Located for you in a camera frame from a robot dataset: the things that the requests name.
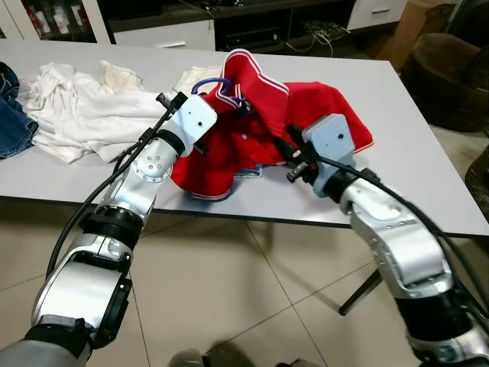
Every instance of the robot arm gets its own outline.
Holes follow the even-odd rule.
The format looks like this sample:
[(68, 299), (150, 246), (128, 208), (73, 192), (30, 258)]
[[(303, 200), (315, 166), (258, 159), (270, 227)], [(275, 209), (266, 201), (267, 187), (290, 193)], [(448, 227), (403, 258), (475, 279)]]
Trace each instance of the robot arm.
[[(162, 95), (160, 101), (170, 107)], [(117, 177), (82, 222), (37, 295), (26, 337), (0, 353), (1, 366), (85, 365), (93, 349), (117, 336), (128, 305), (133, 250), (160, 185), (215, 123), (200, 97), (183, 98), (156, 137)]]
[[(287, 177), (291, 182), (302, 177), (316, 195), (330, 196), (370, 246), (416, 357), (426, 366), (489, 365), (487, 335), (461, 304), (444, 251), (423, 221), (384, 190), (318, 159), (353, 166), (345, 118), (331, 115), (304, 131), (290, 126), (288, 132), (299, 149), (277, 142), (296, 165)], [(362, 172), (379, 182), (372, 172)]]
[[(127, 307), (133, 250), (156, 192), (179, 156), (215, 123), (217, 116), (198, 96), (173, 111), (157, 137), (107, 189), (79, 235), (41, 288), (26, 337), (0, 352), (0, 366), (85, 365), (93, 349), (117, 335)], [(458, 305), (451, 268), (436, 237), (399, 200), (366, 180), (318, 160), (354, 166), (353, 142), (341, 115), (303, 132), (288, 130), (299, 150), (277, 146), (320, 197), (330, 196), (372, 249), (382, 278), (406, 321), (407, 336), (426, 366), (489, 365), (487, 336)]]

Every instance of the red shirt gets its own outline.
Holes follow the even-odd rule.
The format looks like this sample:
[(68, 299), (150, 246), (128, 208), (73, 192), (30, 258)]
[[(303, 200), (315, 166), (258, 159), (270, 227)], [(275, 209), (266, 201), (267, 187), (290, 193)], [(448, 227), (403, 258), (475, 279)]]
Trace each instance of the red shirt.
[[(173, 166), (173, 181), (194, 196), (221, 199), (229, 194), (236, 172), (255, 164), (283, 161), (273, 137), (280, 136), (292, 142), (284, 130), (292, 123), (305, 128), (325, 115), (343, 114), (355, 150), (373, 144), (371, 133), (343, 95), (331, 86), (277, 82), (262, 73), (257, 61), (246, 50), (233, 50), (228, 54), (222, 77), (233, 83), (228, 95), (221, 93), (223, 85), (219, 83), (203, 97), (219, 116), (216, 124), (199, 141), (209, 153), (203, 155), (194, 150)], [(234, 112), (239, 105), (230, 96), (245, 97), (254, 110), (248, 117), (236, 119)]]

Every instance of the bottle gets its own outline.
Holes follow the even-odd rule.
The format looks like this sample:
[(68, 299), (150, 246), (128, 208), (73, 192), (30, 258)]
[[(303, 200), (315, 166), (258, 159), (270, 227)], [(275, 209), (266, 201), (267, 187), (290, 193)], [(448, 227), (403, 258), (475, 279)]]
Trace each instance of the bottle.
[(81, 7), (80, 10), (78, 10), (78, 14), (80, 19), (82, 20), (83, 27), (86, 29), (87, 32), (92, 33), (92, 26), (90, 25), (89, 17), (86, 14), (84, 7)]
[(47, 24), (49, 25), (49, 28), (51, 28), (51, 31), (53, 33), (56, 33), (59, 31), (59, 28), (56, 24), (56, 21), (54, 20), (53, 16), (53, 9), (51, 8), (51, 3), (49, 1), (42, 1), (40, 3), (40, 8), (43, 11), (44, 17), (46, 18)]
[(75, 4), (72, 4), (70, 7), (71, 7), (71, 11), (73, 13), (73, 16), (75, 17), (76, 23), (78, 25), (82, 25), (83, 26), (82, 19), (79, 16), (79, 10), (82, 8), (82, 6), (80, 4), (76, 4), (75, 3)]
[(41, 26), (35, 14), (36, 9), (34, 9), (34, 6), (28, 6), (26, 7), (25, 11), (28, 13), (29, 19), (31, 20), (32, 25), (34, 26), (37, 35), (39, 36), (39, 38), (41, 38), (42, 35)]
[(58, 2), (54, 4), (53, 9), (54, 9), (54, 20), (56, 21), (56, 24), (60, 29), (60, 33), (68, 34), (70, 32), (70, 29), (68, 28), (70, 21), (68, 20), (68, 15), (64, 10), (63, 4)]
[(44, 17), (44, 13), (41, 10), (36, 11), (36, 18), (38, 19), (40, 27), (44, 34), (51, 32), (51, 28), (47, 23), (46, 17)]

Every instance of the white table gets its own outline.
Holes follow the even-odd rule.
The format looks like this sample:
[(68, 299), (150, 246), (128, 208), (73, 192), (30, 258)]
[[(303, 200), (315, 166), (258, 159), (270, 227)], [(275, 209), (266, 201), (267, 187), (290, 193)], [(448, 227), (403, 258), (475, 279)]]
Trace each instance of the white table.
[[(0, 60), (19, 76), (38, 73), (50, 61), (96, 73), (99, 60), (129, 67), (144, 77), (144, 87), (166, 92), (187, 67), (220, 65), (225, 54), (101, 44), (0, 40)], [(369, 167), (426, 211), (443, 230), (456, 235), (489, 235), (489, 225), (442, 147), (388, 62), (256, 55), (276, 80), (320, 81), (338, 88), (371, 130), (374, 146), (356, 154)], [(30, 148), (0, 161), (0, 196), (80, 203), (112, 171), (91, 154), (73, 163)], [(261, 179), (235, 180), (226, 200), (196, 200), (168, 180), (155, 209), (297, 222), (348, 225), (330, 200), (313, 195), (303, 182), (290, 184), (285, 167), (269, 167)]]

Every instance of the tile floor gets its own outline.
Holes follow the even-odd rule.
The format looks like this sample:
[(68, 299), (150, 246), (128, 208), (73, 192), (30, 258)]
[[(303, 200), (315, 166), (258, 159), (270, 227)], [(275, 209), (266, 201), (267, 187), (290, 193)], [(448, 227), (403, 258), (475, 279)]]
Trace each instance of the tile floor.
[[(433, 127), (463, 177), (488, 139)], [(0, 202), (0, 348), (29, 327), (50, 250), (73, 208)], [(460, 241), (488, 281), (484, 252)], [(136, 249), (118, 338), (90, 366), (165, 366), (188, 347), (215, 367), (417, 365), (385, 286), (347, 317), (339, 304), (373, 271), (347, 229), (156, 214)]]

